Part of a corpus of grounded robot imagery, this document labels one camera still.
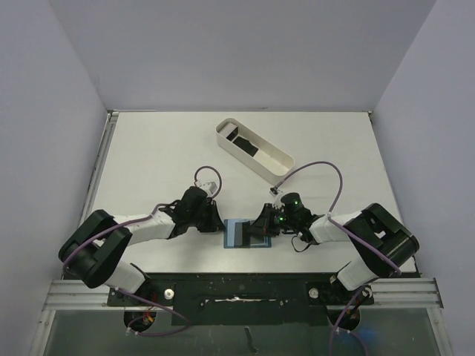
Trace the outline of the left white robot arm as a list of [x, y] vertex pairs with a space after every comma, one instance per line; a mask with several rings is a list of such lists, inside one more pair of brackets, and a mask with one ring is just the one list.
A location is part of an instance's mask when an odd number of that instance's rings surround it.
[[91, 289], [101, 285], [122, 289], [133, 304], [144, 304], [151, 286], [143, 272], [122, 260], [126, 248], [149, 240], [170, 240], [189, 228], [205, 234], [225, 231], [214, 201], [219, 192], [215, 182], [196, 184], [180, 199], [131, 217], [95, 210], [59, 249], [63, 269]]

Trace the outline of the blue leather card holder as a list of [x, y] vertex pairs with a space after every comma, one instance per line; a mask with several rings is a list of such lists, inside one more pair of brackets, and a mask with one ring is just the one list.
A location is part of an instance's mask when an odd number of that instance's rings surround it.
[[224, 220], [225, 231], [223, 234], [224, 248], [271, 248], [270, 237], [245, 237], [243, 226], [253, 223], [251, 219], [226, 219]]

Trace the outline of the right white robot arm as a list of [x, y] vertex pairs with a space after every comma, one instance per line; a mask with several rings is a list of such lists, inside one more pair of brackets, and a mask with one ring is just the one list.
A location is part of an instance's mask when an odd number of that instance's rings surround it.
[[361, 286], [402, 273], [419, 250], [414, 234], [378, 203], [352, 214], [314, 214], [298, 193], [279, 194], [263, 206], [256, 220], [243, 224], [243, 236], [255, 238], [294, 234], [307, 245], [350, 242], [358, 257], [346, 263], [330, 282], [332, 298], [348, 303]]

